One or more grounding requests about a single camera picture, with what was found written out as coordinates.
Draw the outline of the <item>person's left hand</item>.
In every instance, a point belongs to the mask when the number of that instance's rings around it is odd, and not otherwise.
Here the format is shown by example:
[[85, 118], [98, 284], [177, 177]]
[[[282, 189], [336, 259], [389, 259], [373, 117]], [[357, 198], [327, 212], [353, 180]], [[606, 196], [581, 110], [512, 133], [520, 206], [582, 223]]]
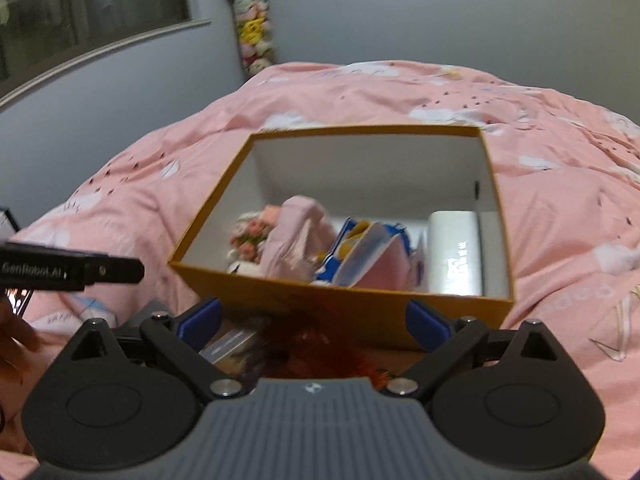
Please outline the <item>person's left hand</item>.
[[1, 297], [0, 307], [0, 359], [1, 379], [21, 382], [29, 371], [28, 352], [37, 352], [40, 339], [37, 332], [16, 315], [6, 299]]

